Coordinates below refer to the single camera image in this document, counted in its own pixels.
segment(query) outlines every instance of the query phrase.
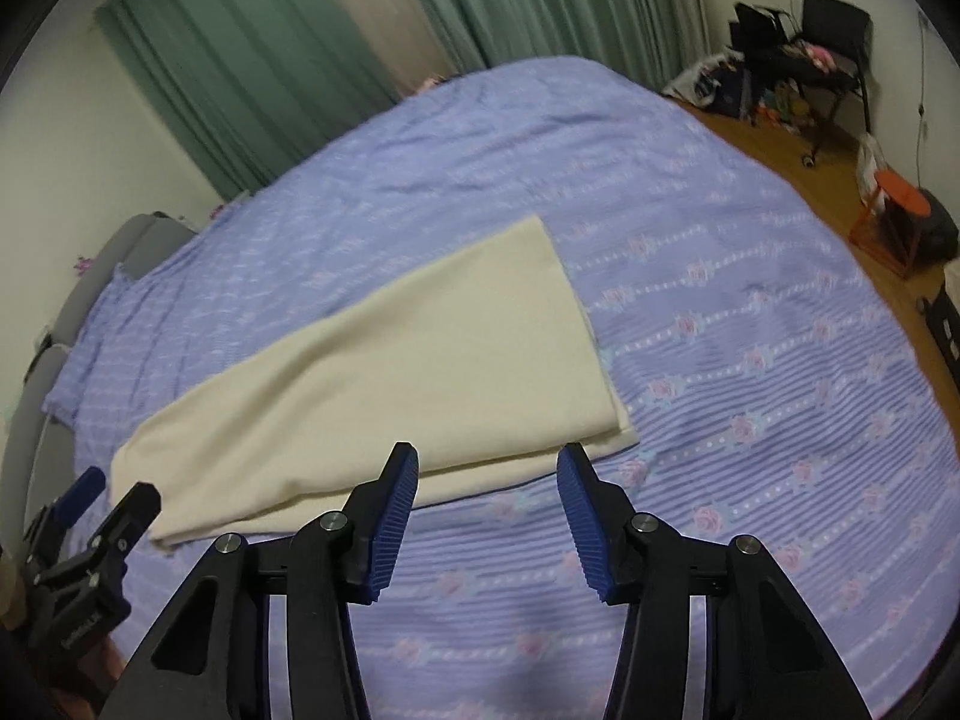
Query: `purple bedspread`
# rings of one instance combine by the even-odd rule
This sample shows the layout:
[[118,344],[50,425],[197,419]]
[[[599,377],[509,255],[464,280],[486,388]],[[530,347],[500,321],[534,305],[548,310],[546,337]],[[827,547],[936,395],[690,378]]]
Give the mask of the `purple bedspread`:
[[[407,100],[140,281],[117,274],[48,401],[76,430],[77,469],[106,469],[191,386],[529,213],[642,438],[601,474],[687,535],[759,536],[880,714],[957,611],[946,420],[904,332],[795,191],[584,60]],[[138,546],[126,652],[203,548]],[[414,512],[394,583],[352,617],[373,716],[411,720],[598,718],[624,621],[584,583],[553,478]],[[280,604],[272,633],[285,717]]]

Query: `black clamp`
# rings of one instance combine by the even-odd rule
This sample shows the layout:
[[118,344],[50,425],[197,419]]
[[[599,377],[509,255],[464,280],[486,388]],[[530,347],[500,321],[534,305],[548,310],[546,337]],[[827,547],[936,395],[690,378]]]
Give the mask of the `black clamp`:
[[557,485],[587,583],[629,604],[605,720],[680,720],[690,596],[707,597],[704,720],[869,720],[813,613],[754,536],[686,538],[601,482],[581,445]]
[[390,584],[418,473],[416,450],[399,443],[342,512],[288,538],[217,538],[137,648],[101,720],[269,718],[271,595],[287,597],[296,720],[370,720],[347,604],[371,604]]
[[18,552],[27,620],[16,631],[27,660],[45,685],[86,699],[97,712],[114,686],[97,659],[86,656],[130,615],[123,596],[126,556],[160,513],[160,494],[137,484],[110,512],[85,551],[62,562],[66,533],[107,485],[88,469],[27,528]]

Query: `folded blanket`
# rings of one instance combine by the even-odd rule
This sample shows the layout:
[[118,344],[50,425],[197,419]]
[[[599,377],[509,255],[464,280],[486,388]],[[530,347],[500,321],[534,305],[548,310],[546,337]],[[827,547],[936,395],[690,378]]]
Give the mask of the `folded blanket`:
[[288,533],[419,452],[416,504],[548,474],[579,440],[635,443],[538,218],[411,272],[156,413],[113,459],[160,490],[151,538]]

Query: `metal screw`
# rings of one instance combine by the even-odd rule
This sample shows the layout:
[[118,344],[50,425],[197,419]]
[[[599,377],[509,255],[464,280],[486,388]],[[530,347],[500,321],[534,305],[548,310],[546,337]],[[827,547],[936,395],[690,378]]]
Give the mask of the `metal screw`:
[[659,528],[659,519],[656,519],[653,514],[634,514],[630,524],[635,531],[640,531],[640,533],[653,533]]
[[213,546],[222,555],[229,555],[240,549],[240,536],[238,533],[224,533],[213,542]]
[[325,531],[342,531],[347,527],[347,514],[343,512],[327,512],[320,518],[320,528]]
[[736,548],[744,555],[755,555],[762,548],[760,539],[756,536],[738,536],[735,543]]

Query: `blue gripper pad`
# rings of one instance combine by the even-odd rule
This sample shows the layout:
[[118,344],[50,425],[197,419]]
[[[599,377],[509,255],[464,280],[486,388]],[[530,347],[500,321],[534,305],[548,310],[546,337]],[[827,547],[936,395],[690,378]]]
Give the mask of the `blue gripper pad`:
[[66,493],[54,501],[51,514],[56,523],[66,530],[72,528],[106,488],[107,476],[97,467],[90,466]]
[[413,447],[405,445],[404,449],[402,466],[395,476],[387,505],[371,540],[370,573],[367,582],[373,598],[376,598],[382,589],[390,586],[394,566],[397,565],[397,553],[400,552],[403,533],[414,506],[419,460]]
[[581,476],[581,469],[574,459],[574,452],[578,449],[578,454],[583,455],[587,463],[587,471],[596,481],[596,474],[582,447],[567,445],[560,450],[557,457],[557,490],[560,492],[566,523],[573,534],[573,543],[577,547],[587,584],[597,591],[600,600],[606,602],[614,589],[610,572],[610,548],[600,517],[587,492],[587,484]]

